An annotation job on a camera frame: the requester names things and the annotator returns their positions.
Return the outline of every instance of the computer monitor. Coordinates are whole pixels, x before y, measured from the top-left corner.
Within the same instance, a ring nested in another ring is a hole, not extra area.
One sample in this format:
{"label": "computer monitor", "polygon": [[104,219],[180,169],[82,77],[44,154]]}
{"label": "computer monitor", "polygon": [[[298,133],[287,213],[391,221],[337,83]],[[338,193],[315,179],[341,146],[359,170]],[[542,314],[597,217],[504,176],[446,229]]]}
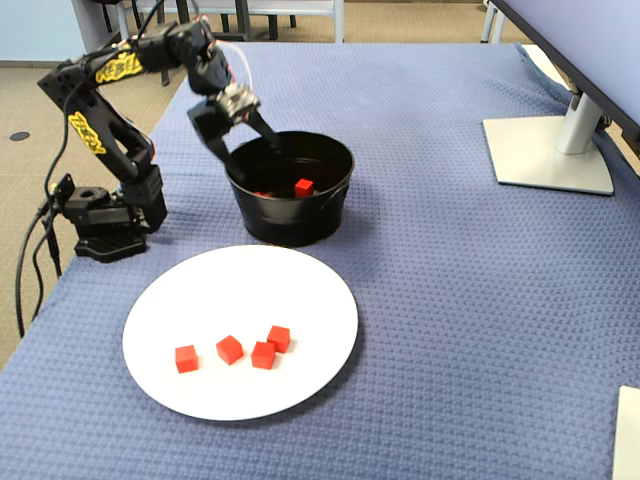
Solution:
{"label": "computer monitor", "polygon": [[604,112],[640,155],[640,1],[492,1],[582,92],[565,117],[485,120],[498,181],[613,193],[592,137]]}

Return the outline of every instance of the blue textured fabric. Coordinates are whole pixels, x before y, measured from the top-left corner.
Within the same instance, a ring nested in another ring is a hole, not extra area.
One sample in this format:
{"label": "blue textured fabric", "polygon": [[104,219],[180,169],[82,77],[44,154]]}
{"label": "blue textured fabric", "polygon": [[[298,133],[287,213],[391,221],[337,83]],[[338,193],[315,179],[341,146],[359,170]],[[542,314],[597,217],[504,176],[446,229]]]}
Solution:
{"label": "blue textured fabric", "polygon": [[482,120],[569,100],[513,45],[242,47],[275,128],[355,155],[342,227],[302,249],[351,287],[354,353],[303,404],[234,424],[130,377],[143,290],[255,243],[182,85],[153,134],[169,216],[144,255],[71,263],[0,376],[0,477],[609,478],[618,388],[640,385],[640,183],[610,139],[611,198],[499,186]]}

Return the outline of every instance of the silver monitor base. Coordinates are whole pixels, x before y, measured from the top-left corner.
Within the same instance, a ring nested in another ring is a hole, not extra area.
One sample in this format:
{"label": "silver monitor base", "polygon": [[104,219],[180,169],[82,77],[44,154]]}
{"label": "silver monitor base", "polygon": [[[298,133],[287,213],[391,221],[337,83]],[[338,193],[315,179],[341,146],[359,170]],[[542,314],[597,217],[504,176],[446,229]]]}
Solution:
{"label": "silver monitor base", "polygon": [[576,192],[613,194],[611,175],[593,142],[585,153],[564,155],[555,148],[565,117],[485,120],[498,182]]}

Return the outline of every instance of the red cube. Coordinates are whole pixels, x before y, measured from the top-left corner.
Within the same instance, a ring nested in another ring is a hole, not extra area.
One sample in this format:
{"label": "red cube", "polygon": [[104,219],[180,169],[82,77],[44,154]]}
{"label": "red cube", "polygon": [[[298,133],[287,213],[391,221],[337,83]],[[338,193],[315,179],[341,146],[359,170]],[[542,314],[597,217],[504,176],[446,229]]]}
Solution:
{"label": "red cube", "polygon": [[256,342],[251,353],[251,364],[254,367],[271,370],[274,358],[276,358],[276,346],[273,343]]}
{"label": "red cube", "polygon": [[296,197],[309,197],[313,195],[313,182],[306,178],[301,178],[296,183]]}
{"label": "red cube", "polygon": [[178,373],[197,370],[198,355],[196,355],[196,347],[188,345],[176,348],[176,367],[178,367]]}
{"label": "red cube", "polygon": [[276,346],[276,352],[284,353],[289,346],[289,329],[284,327],[271,327],[267,342],[273,343]]}
{"label": "red cube", "polygon": [[242,352],[242,345],[240,345],[240,342],[231,335],[220,340],[216,344],[216,350],[218,350],[218,356],[224,360],[227,365],[231,365],[244,355]]}

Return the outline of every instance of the chair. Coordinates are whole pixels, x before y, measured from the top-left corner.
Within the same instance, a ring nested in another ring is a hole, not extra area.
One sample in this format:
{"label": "chair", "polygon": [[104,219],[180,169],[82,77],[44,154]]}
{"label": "chair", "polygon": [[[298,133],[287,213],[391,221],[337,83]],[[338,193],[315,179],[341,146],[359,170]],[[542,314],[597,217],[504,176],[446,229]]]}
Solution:
{"label": "chair", "polygon": [[[154,0],[138,0],[141,12],[149,11],[154,3]],[[222,15],[223,29],[228,29],[227,15],[236,11],[234,0],[198,0],[198,4],[202,13]],[[335,42],[344,42],[344,0],[249,0],[248,9],[250,15],[269,17],[272,39],[277,38],[276,15],[288,15],[291,27],[296,26],[298,15],[323,15],[334,19]],[[176,0],[166,0],[165,10],[167,13],[176,13]]]}
{"label": "chair", "polygon": [[[267,15],[269,17],[269,39],[277,40],[278,39],[278,17],[277,15]],[[225,33],[229,33],[229,14],[221,13],[220,19],[222,20],[222,31]],[[296,28],[296,16],[289,15],[289,24],[291,28]]]}
{"label": "chair", "polygon": [[127,8],[124,5],[124,0],[92,0],[95,3],[102,5],[102,13],[104,15],[105,23],[107,24],[107,31],[111,32],[111,22],[109,21],[109,15],[107,13],[107,5],[115,5],[116,12],[118,14],[118,27],[120,29],[120,37],[122,39],[129,38],[129,27],[127,25],[127,13],[129,10],[133,11],[133,16],[136,19],[136,26],[138,29],[142,26],[140,13],[138,12],[138,6],[136,0],[131,0],[131,7]]}
{"label": "chair", "polygon": [[495,18],[496,24],[493,27],[493,35],[491,36],[491,43],[500,43],[502,39],[502,31],[504,30],[504,24],[507,21],[507,17],[491,2],[486,2],[487,16],[484,20],[484,29],[482,30],[482,36],[480,37],[480,43],[488,43],[489,35],[491,35],[491,27],[493,26],[493,20]]}

